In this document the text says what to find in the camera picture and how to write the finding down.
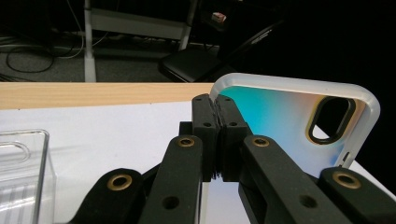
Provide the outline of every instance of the black cable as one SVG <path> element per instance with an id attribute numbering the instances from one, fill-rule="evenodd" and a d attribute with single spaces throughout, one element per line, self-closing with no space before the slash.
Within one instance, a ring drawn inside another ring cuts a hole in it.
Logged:
<path id="1" fill-rule="evenodd" d="M 50 59 L 49 65 L 48 65 L 46 68 L 41 69 L 41 70 L 37 70 L 37 71 L 27 71 L 27 70 L 21 70 L 21 69 L 15 68 L 14 66 L 11 65 L 9 57 L 10 57 L 10 55 L 11 55 L 12 53 L 14 53 L 14 52 L 15 52 L 16 50 L 18 50 L 18 49 L 25 49 L 25 50 L 22 50 L 22 51 L 19 51 L 19 52 L 31 52 L 31 51 L 33 51 L 33 52 L 42 52 L 42 53 L 45 53 L 45 54 L 49 55 L 49 59 Z M 10 69 L 12 69 L 12 70 L 14 70 L 14 71 L 16 71 L 16 72 L 21 72 L 21 73 L 41 73 L 41 72 L 45 72 L 45 71 L 49 70 L 49 69 L 52 67 L 53 63 L 54 63 L 54 60 L 55 60 L 55 57 L 54 57 L 51 53 L 49 53 L 47 50 L 43 50 L 43 49 L 15 48 L 15 49 L 12 49 L 12 50 L 7 54 L 7 57 L 6 57 L 6 64 L 7 64 L 7 66 L 8 66 Z"/>
<path id="2" fill-rule="evenodd" d="M 0 46 L 11 45 L 11 44 L 17 43 L 18 41 L 20 41 L 19 38 L 12 36 L 8 39 L 1 40 Z"/>
<path id="3" fill-rule="evenodd" d="M 9 26 L 4 25 L 4 24 L 1 24 L 1 23 L 0 23 L 0 26 L 3 27 L 3 28 L 5 28 L 5 29 L 7 29 L 7 30 L 9 30 L 12 34 L 16 34 L 16 35 L 18 36 L 19 39 L 25 39 L 25 40 L 27 40 L 27 41 L 31 41 L 30 44 L 32 44 L 32 43 L 33 43 L 33 44 L 37 43 L 37 40 L 35 40 L 34 38 L 30 37 L 29 35 L 25 35 L 25 34 L 19 32 L 19 31 L 17 31 L 17 30 L 14 30 L 12 27 L 9 27 Z"/>
<path id="4" fill-rule="evenodd" d="M 134 38 L 133 38 L 133 45 L 141 49 L 149 49 L 152 46 L 152 39 L 153 39 L 152 37 L 143 37 L 143 40 L 134 42 Z"/>
<path id="5" fill-rule="evenodd" d="M 210 47 L 208 47 L 207 45 L 205 46 L 206 51 L 210 51 L 211 49 L 213 49 L 216 45 L 212 44 Z"/>
<path id="6" fill-rule="evenodd" d="M 53 56 L 53 57 L 55 57 L 55 58 L 62 58 L 62 57 L 64 57 L 64 56 L 66 56 L 66 55 L 68 55 L 70 52 L 72 52 L 73 51 L 73 49 L 75 48 L 75 46 L 76 46 L 76 41 L 73 39 L 73 36 L 71 36 L 71 42 L 72 42 L 72 46 L 67 50 L 67 52 L 65 52 L 65 53 L 62 53 L 62 54 L 59 54 L 59 55 L 56 55 L 55 53 L 51 53 L 51 55 Z"/>
<path id="7" fill-rule="evenodd" d="M 19 80 L 35 82 L 32 79 L 27 79 L 27 78 L 23 78 L 23 77 L 13 77 L 13 76 L 8 76 L 8 75 L 4 75 L 4 74 L 0 73 L 0 81 L 3 81 L 3 82 L 17 82 Z"/>

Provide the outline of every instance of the iridescent phone case back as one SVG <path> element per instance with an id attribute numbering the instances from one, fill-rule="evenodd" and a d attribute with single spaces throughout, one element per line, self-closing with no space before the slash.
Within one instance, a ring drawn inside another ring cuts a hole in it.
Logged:
<path id="1" fill-rule="evenodd" d="M 276 140 L 316 177 L 324 168 L 349 167 L 380 113 L 373 94 L 346 83 L 232 73 L 215 82 L 210 97 L 219 94 L 235 101 L 254 134 Z"/>

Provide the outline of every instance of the screw hole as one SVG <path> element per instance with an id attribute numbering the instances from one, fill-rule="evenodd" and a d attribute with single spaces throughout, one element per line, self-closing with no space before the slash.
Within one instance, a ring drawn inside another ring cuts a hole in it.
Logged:
<path id="1" fill-rule="evenodd" d="M 118 191 L 127 189 L 132 184 L 132 177 L 130 175 L 113 175 L 107 181 L 107 188 Z"/>
<path id="2" fill-rule="evenodd" d="M 317 201 L 308 195 L 300 196 L 300 204 L 307 208 L 315 208 L 318 206 Z"/>
<path id="3" fill-rule="evenodd" d="M 332 179 L 339 185 L 349 189 L 359 189 L 361 187 L 359 179 L 348 173 L 334 172 Z"/>
<path id="4" fill-rule="evenodd" d="M 163 199 L 163 207 L 167 210 L 175 209 L 176 207 L 178 207 L 178 205 L 179 205 L 178 197 L 170 196 Z"/>
<path id="5" fill-rule="evenodd" d="M 191 147 L 194 145 L 194 140 L 192 138 L 181 138 L 177 141 L 180 147 Z"/>
<path id="6" fill-rule="evenodd" d="M 265 138 L 254 138 L 253 139 L 253 144 L 256 147 L 267 147 L 268 145 L 270 145 L 270 143 L 265 139 Z"/>

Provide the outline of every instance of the phone case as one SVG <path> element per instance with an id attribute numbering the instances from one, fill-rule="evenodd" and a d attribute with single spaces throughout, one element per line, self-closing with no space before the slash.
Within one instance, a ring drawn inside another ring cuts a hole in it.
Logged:
<path id="1" fill-rule="evenodd" d="M 232 73 L 214 83 L 212 101 L 219 94 L 235 101 L 254 134 L 273 138 L 315 177 L 348 168 L 380 114 L 371 92 L 347 83 Z M 335 128 L 325 133 L 326 125 Z"/>

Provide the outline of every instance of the cable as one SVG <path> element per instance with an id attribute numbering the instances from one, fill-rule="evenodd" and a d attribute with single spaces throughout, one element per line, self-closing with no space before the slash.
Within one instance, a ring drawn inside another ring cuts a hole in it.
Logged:
<path id="1" fill-rule="evenodd" d="M 54 47 L 55 49 L 67 49 L 67 52 L 70 52 L 72 48 L 67 48 L 67 47 Z M 31 45 L 31 44 L 8 44 L 8 45 L 0 45 L 0 49 L 9 49 L 9 48 L 26 48 L 26 49 L 43 49 L 42 46 L 39 45 Z M 0 51 L 1 53 L 9 53 L 9 51 Z"/>
<path id="2" fill-rule="evenodd" d="M 120 7 L 120 0 L 117 1 L 116 11 L 119 11 L 119 7 Z M 94 47 L 95 45 L 99 44 L 103 39 L 105 39 L 105 37 L 107 35 L 108 35 L 108 31 L 105 33 L 104 36 L 102 36 L 102 38 L 100 38 L 98 41 L 96 41 L 94 44 L 92 44 L 92 46 Z"/>
<path id="3" fill-rule="evenodd" d="M 143 37 L 143 40 L 133 44 L 141 49 L 149 49 L 152 46 L 152 41 L 153 41 L 152 37 Z"/>
<path id="4" fill-rule="evenodd" d="M 77 24 L 77 26 L 78 26 L 78 29 L 82 32 L 82 29 L 81 29 L 81 26 L 79 25 L 77 16 L 76 16 L 76 14 L 74 13 L 73 8 L 72 8 L 72 6 L 70 5 L 69 0 L 66 0 L 66 2 L 67 2 L 67 5 L 69 5 L 70 11 L 71 11 L 71 13 L 72 13 L 72 15 L 73 15 L 73 18 L 74 18 L 75 21 L 76 21 L 76 24 Z M 78 50 L 78 52 L 77 52 L 76 54 L 71 55 L 71 56 L 62 56 L 62 57 L 58 57 L 58 58 L 60 58 L 60 59 L 71 59 L 71 58 L 74 58 L 74 57 L 78 56 L 83 50 L 84 50 L 84 36 L 82 35 L 82 36 L 81 36 L 81 47 L 79 48 L 79 50 Z"/>
<path id="5" fill-rule="evenodd" d="M 14 34 L 17 34 L 17 35 L 21 36 L 22 38 L 24 38 L 24 39 L 27 40 L 27 41 L 32 41 L 32 42 L 30 43 L 31 45 L 32 45 L 32 43 L 35 43 L 35 44 L 37 43 L 37 40 L 33 39 L 33 38 L 30 37 L 29 35 L 25 35 L 25 34 L 19 32 L 19 31 L 14 30 L 13 28 L 11 28 L 11 27 L 9 27 L 9 26 L 7 26 L 7 25 L 1 24 L 1 23 L 0 23 L 0 26 L 2 26 L 2 27 L 4 27 L 4 28 L 8 29 L 10 32 L 12 32 L 12 33 L 14 33 Z"/>
<path id="6" fill-rule="evenodd" d="M 30 81 L 30 82 L 35 82 L 31 79 L 23 78 L 23 77 L 13 77 L 13 76 L 8 76 L 0 73 L 0 81 L 2 82 L 17 82 L 18 79 L 24 80 L 24 81 Z"/>
<path id="7" fill-rule="evenodd" d="M 62 53 L 62 54 L 60 54 L 60 55 L 55 55 L 54 53 L 52 53 L 52 55 L 53 55 L 54 57 L 56 57 L 56 58 L 62 58 L 62 57 L 64 57 L 65 55 L 68 55 L 70 52 L 73 51 L 73 49 L 74 49 L 74 47 L 75 47 L 75 45 L 76 45 L 76 41 L 74 41 L 73 39 L 71 40 L 71 42 L 72 42 L 72 46 L 71 46 L 70 48 L 67 48 L 67 49 L 68 49 L 67 52 Z"/>
<path id="8" fill-rule="evenodd" d="M 2 36 L 0 37 L 0 46 L 10 45 L 13 43 L 17 43 L 20 39 L 15 36 Z"/>
<path id="9" fill-rule="evenodd" d="M 26 70 L 21 70 L 21 69 L 15 68 L 14 66 L 11 65 L 11 62 L 10 62 L 10 59 L 9 59 L 9 58 L 10 58 L 10 55 L 11 55 L 13 52 L 15 52 L 16 50 L 18 50 L 18 49 L 23 49 L 23 48 L 15 48 L 15 49 L 12 49 L 12 50 L 7 54 L 7 57 L 6 57 L 6 65 L 7 65 L 10 69 L 12 69 L 12 70 L 14 70 L 14 71 L 16 71 L 16 72 L 21 72 L 21 73 L 41 73 L 41 72 L 45 72 L 45 71 L 49 70 L 49 69 L 52 67 L 52 65 L 53 65 L 54 57 L 52 56 L 52 54 L 50 54 L 50 53 L 47 52 L 46 50 L 43 50 L 43 49 L 41 49 L 41 50 L 39 50 L 39 49 L 26 49 L 26 50 L 22 50 L 22 51 L 19 51 L 19 52 L 31 52 L 31 51 L 33 51 L 33 52 L 45 52 L 46 54 L 48 54 L 48 55 L 49 55 L 49 58 L 50 58 L 49 65 L 48 65 L 46 68 L 43 68 L 43 69 L 37 70 L 37 71 L 26 71 Z"/>

